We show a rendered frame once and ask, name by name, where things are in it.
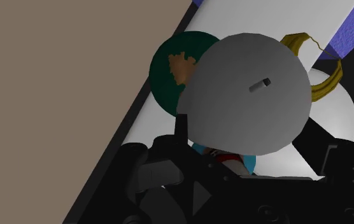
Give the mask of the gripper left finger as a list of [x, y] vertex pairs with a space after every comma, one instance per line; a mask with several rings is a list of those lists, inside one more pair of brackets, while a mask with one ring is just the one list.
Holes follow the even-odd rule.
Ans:
[[182, 209], [187, 224], [210, 224], [211, 211], [206, 206], [194, 212], [194, 183], [208, 185], [211, 159], [188, 145], [186, 114], [176, 116], [173, 135], [156, 137], [151, 148], [143, 143], [121, 145], [119, 161], [127, 164], [122, 169], [127, 195], [164, 185]]

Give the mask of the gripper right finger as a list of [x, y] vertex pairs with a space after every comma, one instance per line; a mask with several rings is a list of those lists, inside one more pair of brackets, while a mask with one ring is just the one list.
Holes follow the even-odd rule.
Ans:
[[354, 141], [334, 137], [309, 118], [292, 144], [316, 175], [354, 193]]

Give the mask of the grey round ball with stem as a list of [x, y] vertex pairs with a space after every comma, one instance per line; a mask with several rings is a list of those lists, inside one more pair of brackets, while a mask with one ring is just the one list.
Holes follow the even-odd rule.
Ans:
[[201, 56], [176, 110], [187, 117], [194, 143], [267, 155], [302, 132], [311, 110], [311, 85], [287, 44], [262, 34], [235, 34]]

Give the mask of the white round bowl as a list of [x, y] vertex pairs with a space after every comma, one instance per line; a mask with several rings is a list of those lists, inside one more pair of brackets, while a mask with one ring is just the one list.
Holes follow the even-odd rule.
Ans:
[[[334, 137], [354, 141], [354, 103], [342, 85], [312, 103], [310, 117]], [[321, 178], [292, 144], [275, 153], [257, 156], [253, 173], [258, 176]]]

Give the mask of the dark green globe, orange patch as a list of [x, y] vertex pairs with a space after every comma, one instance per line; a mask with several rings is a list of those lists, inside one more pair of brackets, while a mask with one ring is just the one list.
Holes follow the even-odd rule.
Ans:
[[219, 39], [201, 31], [185, 31], [164, 41], [154, 54], [149, 81], [158, 105], [172, 116], [202, 55]]

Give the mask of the white table with black edge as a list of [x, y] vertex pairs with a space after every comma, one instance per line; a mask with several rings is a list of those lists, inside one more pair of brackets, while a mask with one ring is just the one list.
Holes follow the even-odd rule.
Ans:
[[[318, 0], [204, 0], [200, 7], [190, 5], [177, 32], [204, 31], [218, 38], [257, 32], [275, 39], [307, 32], [321, 44], [316, 19], [320, 9]], [[173, 130], [174, 118], [155, 102], [145, 83], [62, 224], [78, 223], [121, 144], [142, 142], [149, 146], [155, 137]]]

